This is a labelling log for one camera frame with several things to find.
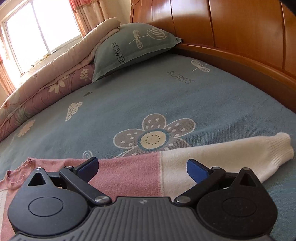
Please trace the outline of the pink and cream sweater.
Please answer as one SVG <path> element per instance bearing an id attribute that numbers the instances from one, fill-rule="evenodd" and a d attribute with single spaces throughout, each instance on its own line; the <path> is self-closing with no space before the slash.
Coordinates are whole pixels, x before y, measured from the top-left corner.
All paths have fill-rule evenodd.
<path id="1" fill-rule="evenodd" d="M 264 182 L 293 156 L 291 138 L 286 133 L 142 155 L 122 154 L 112 159 L 101 159 L 99 171 L 90 184 L 111 198 L 176 198 L 195 185 L 186 170 L 189 159 L 195 159 L 206 167 L 218 166 L 233 173 L 248 167 Z"/>

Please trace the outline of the blue floral bed sheet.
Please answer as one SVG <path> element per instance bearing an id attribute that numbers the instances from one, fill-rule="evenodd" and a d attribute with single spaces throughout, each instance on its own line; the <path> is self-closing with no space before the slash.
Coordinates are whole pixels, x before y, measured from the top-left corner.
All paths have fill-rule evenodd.
<path id="1" fill-rule="evenodd" d="M 249 83 L 181 55 L 154 57 L 92 82 L 87 65 L 38 92 L 1 141 L 1 240 L 7 210 L 37 167 L 112 159 L 286 133 L 294 156 L 262 182 L 278 208 L 276 240 L 295 240 L 295 113 Z"/>

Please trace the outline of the folded pink floral quilt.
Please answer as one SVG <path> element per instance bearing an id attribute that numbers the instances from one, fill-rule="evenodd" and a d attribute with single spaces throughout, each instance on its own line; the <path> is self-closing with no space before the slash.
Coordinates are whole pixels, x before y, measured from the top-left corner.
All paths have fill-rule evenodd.
<path id="1" fill-rule="evenodd" d="M 99 45 L 118 32 L 119 27 L 120 21 L 117 18 L 103 21 L 80 42 L 35 72 L 16 89 L 1 106 L 1 140 L 4 140 L 28 119 L 22 114 L 18 117 L 14 116 L 26 102 L 42 89 L 56 84 L 63 77 L 91 63 Z"/>

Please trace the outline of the orange patterned left curtain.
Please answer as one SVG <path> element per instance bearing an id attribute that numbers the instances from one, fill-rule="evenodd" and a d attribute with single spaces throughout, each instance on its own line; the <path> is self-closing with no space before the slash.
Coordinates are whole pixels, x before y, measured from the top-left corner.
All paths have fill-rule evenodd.
<path id="1" fill-rule="evenodd" d="M 1 31 L 1 86 L 5 93 L 10 96 L 14 91 L 15 87 L 8 75 L 8 72 L 4 66 L 4 60 L 7 59 L 6 49 L 4 46 L 3 32 Z"/>

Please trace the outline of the orange patterned curtain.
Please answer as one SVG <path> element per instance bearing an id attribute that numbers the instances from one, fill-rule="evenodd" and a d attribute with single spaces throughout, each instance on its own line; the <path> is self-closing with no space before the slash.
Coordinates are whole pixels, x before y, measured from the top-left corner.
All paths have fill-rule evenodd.
<path id="1" fill-rule="evenodd" d="M 105 1 L 69 0 L 69 3 L 82 37 L 108 18 Z"/>
<path id="2" fill-rule="evenodd" d="M 3 32 L 1 31 L 1 86 L 5 93 L 10 96 L 14 91 L 15 87 L 8 75 L 8 72 L 4 66 L 4 60 L 7 59 L 6 49 L 4 46 Z"/>

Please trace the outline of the grey-green flower pillow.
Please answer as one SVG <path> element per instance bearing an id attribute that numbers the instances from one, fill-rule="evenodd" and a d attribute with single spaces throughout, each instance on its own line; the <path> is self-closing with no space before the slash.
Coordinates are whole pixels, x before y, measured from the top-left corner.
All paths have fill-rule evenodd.
<path id="1" fill-rule="evenodd" d="M 96 50 L 92 81 L 166 52 L 181 42 L 181 38 L 149 24 L 121 25 Z"/>

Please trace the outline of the wooden headboard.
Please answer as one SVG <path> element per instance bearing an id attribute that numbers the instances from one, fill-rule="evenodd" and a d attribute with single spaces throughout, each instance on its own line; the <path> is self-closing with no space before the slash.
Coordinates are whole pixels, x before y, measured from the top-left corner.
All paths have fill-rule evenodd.
<path id="1" fill-rule="evenodd" d="M 130 21 L 180 37 L 180 54 L 295 110 L 295 1 L 132 1 Z"/>

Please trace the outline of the orange patterned right curtain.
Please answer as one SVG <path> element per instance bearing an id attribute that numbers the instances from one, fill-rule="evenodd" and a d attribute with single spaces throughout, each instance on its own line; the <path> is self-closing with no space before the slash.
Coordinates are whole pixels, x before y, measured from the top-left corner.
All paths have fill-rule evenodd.
<path id="1" fill-rule="evenodd" d="M 108 18 L 105 1 L 69 0 L 69 3 L 82 37 Z"/>

